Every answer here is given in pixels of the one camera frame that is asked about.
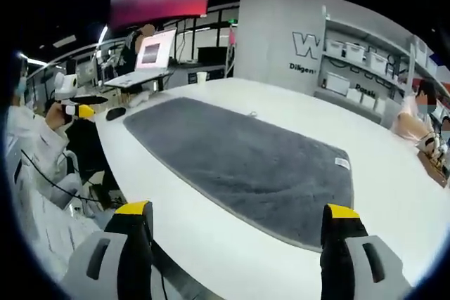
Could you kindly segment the person's left hand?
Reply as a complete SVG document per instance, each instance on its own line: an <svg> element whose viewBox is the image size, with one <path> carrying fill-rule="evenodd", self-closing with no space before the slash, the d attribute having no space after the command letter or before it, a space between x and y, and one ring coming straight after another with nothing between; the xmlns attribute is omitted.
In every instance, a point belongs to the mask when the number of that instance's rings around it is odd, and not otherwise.
<svg viewBox="0 0 450 300"><path fill-rule="evenodd" d="M74 119L66 114L61 103L54 102L46 113L45 121L53 131L65 131L73 125Z"/></svg>

